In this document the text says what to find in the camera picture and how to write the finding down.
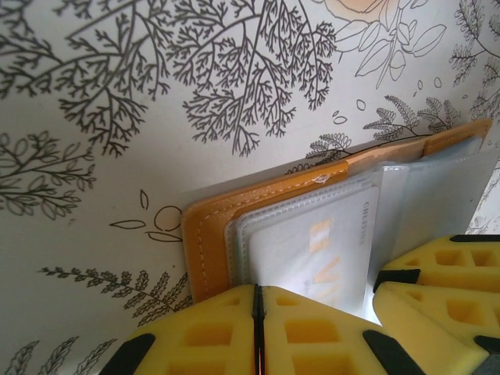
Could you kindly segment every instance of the wallet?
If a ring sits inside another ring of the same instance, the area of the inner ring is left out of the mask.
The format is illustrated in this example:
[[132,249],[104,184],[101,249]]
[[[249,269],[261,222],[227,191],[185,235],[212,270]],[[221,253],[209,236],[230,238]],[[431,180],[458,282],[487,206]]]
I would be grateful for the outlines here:
[[360,315],[381,265],[466,230],[500,153],[479,152],[490,127],[477,120],[195,203],[182,217],[194,301],[258,283]]

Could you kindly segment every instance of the card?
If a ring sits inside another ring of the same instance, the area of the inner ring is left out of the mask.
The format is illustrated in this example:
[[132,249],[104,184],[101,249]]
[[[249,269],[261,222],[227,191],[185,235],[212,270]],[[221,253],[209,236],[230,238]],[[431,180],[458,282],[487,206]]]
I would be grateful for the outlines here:
[[349,313],[363,306],[378,187],[328,203],[303,202],[265,220],[240,223],[248,278]]

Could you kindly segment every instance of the wallpaper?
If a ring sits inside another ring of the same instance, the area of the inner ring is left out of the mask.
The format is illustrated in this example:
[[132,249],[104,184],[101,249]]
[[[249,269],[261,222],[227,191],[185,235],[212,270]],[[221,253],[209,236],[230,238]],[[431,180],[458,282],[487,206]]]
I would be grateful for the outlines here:
[[[499,0],[0,0],[0,25],[5,375],[97,373],[189,306],[180,215],[239,177],[484,117],[500,145]],[[499,203],[500,167],[471,233]]]

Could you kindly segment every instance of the yellow foam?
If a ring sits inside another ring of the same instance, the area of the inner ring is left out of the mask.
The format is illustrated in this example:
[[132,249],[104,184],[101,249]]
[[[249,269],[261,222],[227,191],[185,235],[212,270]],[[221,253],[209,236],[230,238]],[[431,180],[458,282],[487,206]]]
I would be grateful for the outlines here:
[[[427,254],[418,252],[418,259]],[[472,373],[488,357],[474,337],[500,338],[495,293],[385,282],[373,307],[384,329],[428,375]]]
[[255,375],[252,285],[236,287],[134,333],[155,342],[134,375]]
[[262,287],[266,374],[386,374],[363,338],[382,328],[279,287]]
[[431,241],[383,270],[420,269],[417,284],[500,293],[500,242]]

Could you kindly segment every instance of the plastic card holder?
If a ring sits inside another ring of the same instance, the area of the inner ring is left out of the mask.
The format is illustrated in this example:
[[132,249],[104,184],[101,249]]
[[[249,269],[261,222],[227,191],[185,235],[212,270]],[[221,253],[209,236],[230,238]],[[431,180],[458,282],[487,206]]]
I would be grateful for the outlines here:
[[360,314],[380,174],[249,212],[235,223],[235,267],[242,284],[286,288]]
[[463,142],[461,152],[456,145],[418,162],[381,166],[365,318],[374,321],[372,289],[382,266],[435,238],[465,233],[500,157],[497,148],[477,152],[473,143]]

